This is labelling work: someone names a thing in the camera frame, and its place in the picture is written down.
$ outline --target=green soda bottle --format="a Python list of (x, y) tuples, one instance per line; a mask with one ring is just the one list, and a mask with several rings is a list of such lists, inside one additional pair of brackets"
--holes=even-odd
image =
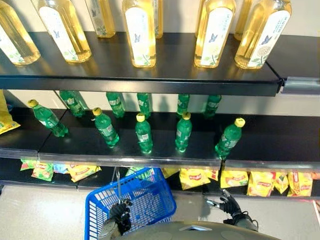
[(190, 117), (190, 112), (184, 112), (182, 119), (177, 124), (175, 146), (182, 153), (186, 151), (191, 135), (192, 123)]
[(136, 120), (135, 133), (138, 137), (139, 146), (143, 153), (149, 154), (154, 145), (152, 142), (150, 124), (146, 121), (146, 117), (143, 113), (138, 113), (136, 115)]
[(182, 116), (184, 112), (188, 111), (190, 95), (189, 94), (179, 94), (178, 95), (178, 110), (176, 113), (179, 117)]
[(137, 93), (138, 104), (140, 112), (144, 114), (145, 118), (150, 117), (150, 103), (149, 103), (149, 94), (148, 93)]
[(119, 142), (119, 136), (112, 126), (111, 119), (106, 114), (102, 113), (101, 108), (96, 107), (92, 110), (93, 115), (95, 115), (95, 126), (103, 136), (105, 143), (113, 148), (117, 142)]
[(221, 98), (221, 95), (210, 95), (208, 97), (206, 108), (203, 113), (205, 119), (210, 119), (216, 114)]
[(62, 98), (62, 100), (64, 101), (64, 103), (70, 109), (72, 115), (74, 115), (75, 117), (78, 117), (78, 118), (85, 115), (86, 112), (85, 112), (84, 108), (82, 107), (82, 105), (80, 104), (74, 91), (61, 90), (59, 95)]
[(219, 143), (215, 146), (215, 151), (222, 159), (229, 155), (231, 149), (240, 140), (242, 135), (241, 128), (245, 123), (246, 121), (239, 117), (234, 121), (234, 124), (225, 128)]
[(106, 98), (112, 108), (112, 112), (116, 118), (123, 118), (125, 115), (124, 107), (122, 106), (120, 93), (118, 92), (107, 92)]
[(51, 109), (41, 106), (34, 99), (29, 100), (28, 105), (32, 108), (35, 118), (47, 129), (50, 129), (56, 137), (64, 137), (69, 132), (68, 128), (59, 122), (59, 119)]

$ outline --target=floor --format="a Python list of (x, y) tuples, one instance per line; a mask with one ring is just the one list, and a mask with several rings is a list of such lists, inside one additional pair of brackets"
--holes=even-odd
[[(5, 186), (0, 195), (1, 240), (83, 240), (85, 199), (91, 190)], [(174, 193), (174, 221), (222, 223), (228, 215), (210, 209), (200, 194)], [(259, 222), (259, 232), (281, 240), (320, 239), (314, 201), (236, 198), (241, 209)]]

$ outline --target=yellow bottle cap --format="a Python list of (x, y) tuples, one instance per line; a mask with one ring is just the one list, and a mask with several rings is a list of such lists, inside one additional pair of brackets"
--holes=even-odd
[(37, 106), (39, 103), (37, 102), (37, 100), (31, 99), (28, 101), (28, 105), (29, 107), (33, 108), (35, 106)]
[(236, 125), (238, 128), (242, 128), (246, 124), (246, 121), (239, 117), (234, 121), (234, 125)]
[(138, 114), (136, 115), (136, 120), (137, 120), (139, 123), (141, 123), (141, 122), (143, 122), (144, 120), (146, 120), (146, 116), (145, 116), (143, 113), (138, 113)]
[(93, 115), (95, 115), (95, 116), (99, 116), (99, 115), (102, 114), (102, 110), (101, 110), (100, 107), (94, 108), (94, 109), (92, 110), (92, 112), (93, 112)]

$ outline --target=blue shopping basket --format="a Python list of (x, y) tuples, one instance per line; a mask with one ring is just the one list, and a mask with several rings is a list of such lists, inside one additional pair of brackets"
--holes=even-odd
[[(120, 179), (121, 198), (130, 199), (131, 231), (159, 222), (169, 222), (176, 202), (160, 168), (144, 168)], [(88, 194), (85, 201), (85, 240), (97, 240), (111, 207), (118, 203), (117, 182)]]

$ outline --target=bottle label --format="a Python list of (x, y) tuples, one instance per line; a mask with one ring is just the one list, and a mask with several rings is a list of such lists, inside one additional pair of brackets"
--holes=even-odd
[(150, 65), (148, 14), (139, 7), (131, 7), (125, 12), (125, 18), (135, 64)]
[(9, 36), (0, 24), (0, 49), (10, 59), (12, 63), (25, 63), (25, 60), (18, 52), (18, 49), (10, 40)]
[(64, 59), (69, 61), (78, 61), (78, 55), (68, 36), (60, 14), (51, 7), (43, 6), (39, 10), (39, 15)]
[(210, 12), (204, 37), (201, 65), (214, 66), (217, 64), (229, 33), (232, 18), (233, 12), (225, 7), (218, 7)]
[(96, 34), (106, 36), (107, 30), (98, 0), (85, 0), (85, 2)]
[(290, 13), (285, 10), (277, 11), (269, 16), (258, 44), (251, 55), (248, 67), (261, 67), (265, 63), (289, 18)]

